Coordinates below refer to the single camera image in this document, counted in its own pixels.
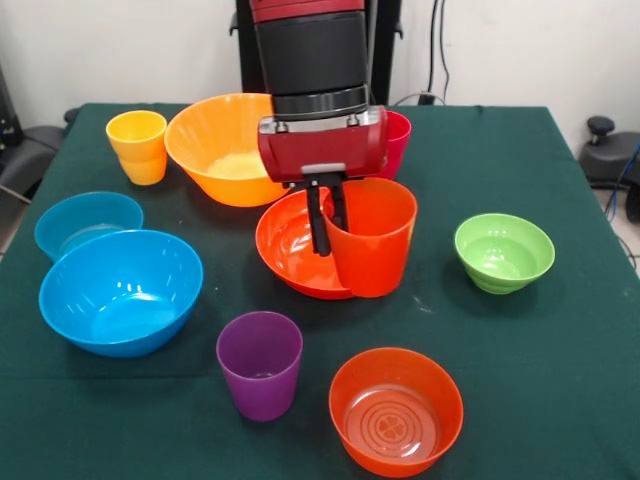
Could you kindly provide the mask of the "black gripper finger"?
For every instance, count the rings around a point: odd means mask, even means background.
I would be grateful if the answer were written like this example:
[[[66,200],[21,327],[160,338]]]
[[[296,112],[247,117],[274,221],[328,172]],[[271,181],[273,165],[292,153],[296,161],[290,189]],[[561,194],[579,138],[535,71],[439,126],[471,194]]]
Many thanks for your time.
[[[329,188],[333,205],[333,211],[330,215],[331,222],[341,230],[347,231],[348,217],[343,182],[341,180],[331,180]]]
[[[320,256],[329,256],[331,246],[321,208],[319,184],[310,182],[306,187],[306,194],[313,251]]]

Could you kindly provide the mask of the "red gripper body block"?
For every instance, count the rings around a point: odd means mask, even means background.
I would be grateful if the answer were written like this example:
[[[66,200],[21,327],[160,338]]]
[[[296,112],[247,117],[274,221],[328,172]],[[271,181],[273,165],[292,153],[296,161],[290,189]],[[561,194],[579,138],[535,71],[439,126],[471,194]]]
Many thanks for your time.
[[[258,148],[266,172],[279,183],[300,183],[310,175],[340,173],[365,177],[387,163],[388,115],[383,107],[319,120],[260,120]]]

